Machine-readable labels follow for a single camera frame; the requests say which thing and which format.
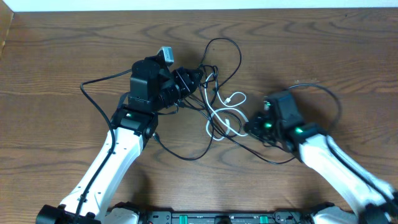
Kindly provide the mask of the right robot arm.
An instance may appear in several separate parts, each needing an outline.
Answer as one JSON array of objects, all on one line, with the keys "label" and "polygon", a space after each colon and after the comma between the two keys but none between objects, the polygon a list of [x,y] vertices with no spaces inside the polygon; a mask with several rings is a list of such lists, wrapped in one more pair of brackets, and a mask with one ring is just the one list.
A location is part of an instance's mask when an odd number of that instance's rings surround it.
[{"label": "right robot arm", "polygon": [[320,174],[351,207],[346,212],[324,203],[302,215],[302,223],[391,223],[397,218],[397,189],[378,179],[334,142],[316,123],[305,122],[292,94],[269,95],[245,132],[283,151]]}]

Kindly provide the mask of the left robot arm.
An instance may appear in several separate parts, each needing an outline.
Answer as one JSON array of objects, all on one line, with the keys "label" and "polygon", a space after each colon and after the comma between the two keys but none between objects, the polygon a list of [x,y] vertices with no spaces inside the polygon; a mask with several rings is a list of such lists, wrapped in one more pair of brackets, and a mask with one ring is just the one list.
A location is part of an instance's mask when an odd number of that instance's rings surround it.
[{"label": "left robot arm", "polygon": [[169,70],[158,56],[135,62],[128,71],[128,103],[120,102],[99,154],[77,186],[57,207],[44,205],[36,223],[104,223],[116,190],[155,133],[159,111],[179,104],[199,86],[199,69]]}]

